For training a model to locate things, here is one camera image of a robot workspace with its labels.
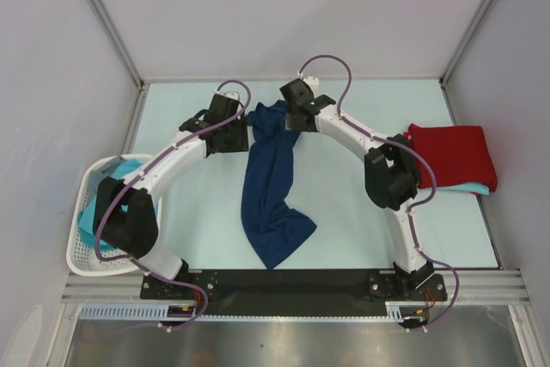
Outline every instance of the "folded cloth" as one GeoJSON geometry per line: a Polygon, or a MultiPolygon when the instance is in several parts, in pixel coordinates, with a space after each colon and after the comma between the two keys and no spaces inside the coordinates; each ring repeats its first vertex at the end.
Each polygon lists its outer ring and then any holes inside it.
{"type": "Polygon", "coordinates": [[[439,187],[439,190],[444,191],[462,191],[465,193],[475,193],[476,195],[489,195],[489,187],[480,184],[479,182],[466,182],[460,185],[452,185],[450,187],[439,187]]]}
{"type": "MultiPolygon", "coordinates": [[[[422,128],[409,126],[412,146],[431,166],[439,187],[478,182],[494,192],[497,173],[480,126],[422,128]]],[[[420,188],[431,187],[430,175],[419,164],[420,188]]]]}
{"type": "MultiPolygon", "coordinates": [[[[136,160],[136,159],[130,159],[126,160],[125,158],[119,156],[118,158],[114,158],[113,161],[108,162],[103,168],[100,169],[100,171],[108,172],[112,171],[112,173],[108,176],[112,176],[113,178],[119,180],[124,175],[129,174],[132,171],[135,171],[139,167],[143,165],[142,162],[136,160]],[[118,162],[118,166],[113,169],[113,161],[116,164],[118,162]]],[[[94,178],[93,182],[89,181],[89,194],[92,192],[94,194],[94,197],[91,201],[89,201],[88,206],[84,209],[84,211],[79,212],[78,214],[78,233],[80,234],[80,240],[83,244],[93,247],[95,243],[95,236],[94,236],[94,214],[95,214],[95,201],[97,200],[97,187],[99,186],[99,183],[101,180],[97,180],[99,176],[96,176],[94,178]]],[[[100,241],[100,250],[101,251],[112,251],[114,250],[113,247],[111,247],[109,244],[107,244],[104,241],[100,241]]]]}
{"type": "Polygon", "coordinates": [[[300,132],[285,130],[286,103],[259,103],[248,114],[254,144],[242,188],[241,220],[256,254],[272,270],[286,260],[317,226],[284,199],[294,180],[292,148],[300,132]]]}

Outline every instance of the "plastic basket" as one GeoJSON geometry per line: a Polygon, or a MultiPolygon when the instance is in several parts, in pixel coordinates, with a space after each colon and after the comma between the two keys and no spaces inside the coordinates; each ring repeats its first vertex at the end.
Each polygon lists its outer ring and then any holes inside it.
{"type": "MultiPolygon", "coordinates": [[[[110,156],[103,158],[94,163],[88,168],[82,183],[80,184],[80,191],[78,192],[78,198],[76,199],[75,214],[72,218],[72,224],[70,226],[69,244],[67,245],[67,264],[71,271],[78,275],[87,277],[101,277],[106,275],[118,275],[126,274],[137,270],[129,260],[115,260],[110,262],[102,262],[95,256],[93,247],[89,247],[84,244],[80,239],[80,233],[78,232],[78,213],[83,211],[88,204],[88,179],[92,171],[99,169],[102,165],[112,160],[116,156],[110,156]]],[[[130,154],[123,155],[125,159],[138,159],[142,162],[147,162],[152,156],[145,154],[130,154]]],[[[161,228],[161,215],[162,215],[162,199],[159,199],[158,206],[156,208],[156,221],[158,228],[161,228]]],[[[124,254],[119,249],[113,251],[102,251],[106,257],[113,257],[114,255],[124,254]]]]}

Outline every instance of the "red towel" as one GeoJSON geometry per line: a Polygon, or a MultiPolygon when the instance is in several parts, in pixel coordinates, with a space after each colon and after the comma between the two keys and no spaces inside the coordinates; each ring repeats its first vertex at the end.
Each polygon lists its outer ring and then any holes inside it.
{"type": "MultiPolygon", "coordinates": [[[[433,169],[438,187],[479,182],[492,192],[497,189],[497,173],[480,126],[422,128],[411,124],[409,134],[414,150],[433,169]]],[[[431,187],[428,171],[418,162],[417,165],[420,169],[419,188],[431,187]]]]}

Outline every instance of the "light blue table surface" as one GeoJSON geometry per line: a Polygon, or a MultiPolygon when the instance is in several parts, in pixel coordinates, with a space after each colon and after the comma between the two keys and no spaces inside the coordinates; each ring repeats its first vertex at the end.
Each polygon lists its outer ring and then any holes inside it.
{"type": "MultiPolygon", "coordinates": [[[[271,105],[284,82],[250,82],[253,100],[271,105]]],[[[341,81],[322,81],[320,93],[338,100],[341,81]]],[[[154,83],[145,102],[133,148],[155,154],[182,122],[207,108],[217,83],[154,83]]],[[[228,85],[224,91],[244,91],[228,85]]],[[[356,81],[344,109],[388,135],[421,126],[452,125],[435,80],[356,81]]],[[[250,144],[254,141],[249,129],[250,144]]],[[[320,134],[303,134],[294,148],[295,179],[287,203],[309,215],[315,233],[278,268],[384,268],[394,260],[382,210],[364,189],[363,164],[320,134]]],[[[241,225],[241,194],[248,153],[210,156],[182,175],[165,193],[162,237],[191,268],[264,268],[241,225]]],[[[425,197],[427,190],[419,191],[425,197]]],[[[457,267],[496,267],[497,261],[477,199],[440,191],[417,212],[425,251],[457,267]]]]}

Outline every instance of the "metal frame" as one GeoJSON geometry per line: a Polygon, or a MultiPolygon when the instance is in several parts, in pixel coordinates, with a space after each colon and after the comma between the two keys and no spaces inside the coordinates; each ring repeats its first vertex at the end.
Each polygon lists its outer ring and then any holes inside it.
{"type": "MultiPolygon", "coordinates": [[[[448,91],[449,86],[443,84],[443,80],[439,81],[439,86],[441,87],[441,91],[443,93],[443,99],[445,100],[445,105],[447,106],[447,111],[449,112],[449,116],[450,116],[450,119],[451,119],[453,125],[460,124],[459,116],[458,116],[458,114],[456,113],[456,110],[455,110],[456,104],[453,100],[453,95],[450,94],[449,91],[448,91]]],[[[500,253],[498,252],[500,244],[498,243],[498,240],[496,239],[496,237],[494,236],[494,234],[491,231],[492,225],[491,225],[491,220],[489,218],[489,213],[488,213],[488,210],[487,210],[485,198],[481,197],[479,195],[476,198],[478,200],[478,206],[479,206],[480,211],[481,211],[481,217],[483,218],[483,222],[485,224],[487,234],[489,235],[489,241],[491,241],[492,251],[495,254],[495,258],[497,259],[498,268],[500,268],[502,270],[504,268],[504,265],[503,265],[502,257],[500,256],[500,253]]]]}
{"type": "Polygon", "coordinates": [[[141,86],[143,85],[141,76],[139,75],[138,69],[136,68],[136,65],[133,63],[130,53],[126,49],[126,46],[122,41],[122,38],[120,37],[119,31],[114,26],[111,16],[109,16],[109,14],[107,13],[105,4],[101,0],[88,0],[88,3],[92,8],[92,10],[94,11],[95,15],[97,16],[97,18],[99,19],[101,26],[105,30],[105,34],[107,35],[109,41],[111,42],[111,45],[113,45],[114,51],[119,56],[120,61],[122,62],[126,71],[128,72],[128,75],[130,76],[132,81],[135,83],[135,85],[138,88],[141,88],[141,86]]]}
{"type": "Polygon", "coordinates": [[[491,8],[493,2],[494,0],[481,0],[480,6],[478,6],[477,10],[475,11],[474,17],[468,24],[466,32],[462,36],[460,42],[458,43],[458,46],[453,52],[449,63],[447,64],[447,67],[445,68],[445,71],[443,72],[443,75],[441,77],[441,83],[443,86],[446,86],[449,82],[450,77],[453,76],[453,72],[455,71],[456,66],[461,61],[462,56],[468,48],[468,45],[472,42],[475,34],[478,32],[481,24],[485,20],[487,12],[491,8]]]}
{"type": "Polygon", "coordinates": [[[134,102],[133,109],[131,110],[130,120],[126,127],[126,132],[120,149],[120,154],[129,154],[134,146],[136,135],[138,134],[139,122],[141,121],[141,115],[144,113],[145,101],[147,100],[147,94],[149,93],[150,84],[146,83],[139,88],[134,102]]]}
{"type": "MultiPolygon", "coordinates": [[[[443,275],[449,295],[455,291],[455,278],[450,272],[443,275]]],[[[131,272],[112,277],[81,277],[71,274],[67,281],[62,303],[165,303],[189,304],[188,300],[142,300],[139,295],[144,273],[131,272]]],[[[529,295],[519,271],[459,270],[461,289],[456,305],[527,305],[529,295]]],[[[406,305],[403,302],[390,302],[406,305]]]]}
{"type": "MultiPolygon", "coordinates": [[[[439,271],[444,277],[449,294],[454,290],[454,277],[449,272],[439,271]]],[[[169,304],[191,304],[191,301],[142,300],[139,292],[143,273],[135,271],[126,275],[108,278],[90,278],[71,274],[62,298],[60,323],[52,351],[45,365],[64,365],[69,354],[70,341],[75,332],[77,316],[81,311],[86,319],[159,321],[162,311],[169,304]]],[[[506,305],[516,327],[517,338],[528,367],[550,365],[541,341],[540,332],[519,271],[463,270],[459,271],[461,290],[456,305],[493,306],[506,305]]],[[[275,322],[388,322],[400,317],[399,305],[387,302],[388,317],[227,317],[206,316],[202,321],[275,321],[275,322]]]]}
{"type": "MultiPolygon", "coordinates": [[[[125,47],[119,31],[109,16],[105,4],[101,0],[88,0],[88,2],[95,12],[99,23],[104,28],[106,36],[123,63],[125,70],[137,87],[137,99],[134,103],[131,119],[127,126],[124,142],[121,147],[122,153],[129,152],[131,151],[137,134],[141,114],[144,110],[144,102],[149,90],[149,84],[145,84],[139,75],[138,69],[133,63],[131,55],[125,47]]],[[[456,117],[453,111],[452,101],[450,101],[445,87],[455,67],[459,64],[462,56],[467,50],[468,45],[472,42],[480,25],[485,20],[493,2],[494,0],[481,1],[472,21],[470,21],[466,32],[462,36],[459,45],[455,49],[452,58],[442,74],[441,84],[443,96],[445,97],[449,113],[454,123],[456,122],[456,117]]],[[[448,272],[439,273],[444,276],[448,293],[452,294],[455,287],[454,278],[448,272]]],[[[456,305],[508,305],[527,366],[550,365],[548,355],[541,343],[541,334],[535,323],[533,309],[530,306],[529,296],[525,289],[521,273],[519,271],[465,270],[459,271],[459,274],[461,277],[461,291],[456,305]]],[[[141,272],[133,272],[127,275],[109,278],[85,278],[71,274],[61,300],[62,304],[58,315],[58,326],[54,331],[51,350],[43,365],[64,365],[69,353],[70,341],[75,332],[76,321],[83,308],[90,309],[93,305],[97,306],[99,303],[103,303],[104,309],[109,309],[110,306],[128,309],[134,309],[136,307],[142,308],[143,306],[157,306],[158,308],[159,305],[166,306],[170,303],[190,303],[186,301],[163,301],[162,304],[159,302],[152,303],[150,301],[144,303],[144,301],[139,298],[142,276],[143,274],[141,272]]],[[[394,305],[400,304],[404,303],[388,303],[388,306],[391,309],[394,305]]],[[[250,318],[221,316],[211,316],[205,318],[205,320],[253,321],[253,319],[250,318]]],[[[277,321],[296,321],[296,319],[277,319],[277,321]]],[[[358,317],[355,318],[354,321],[369,322],[372,320],[358,317]]]]}

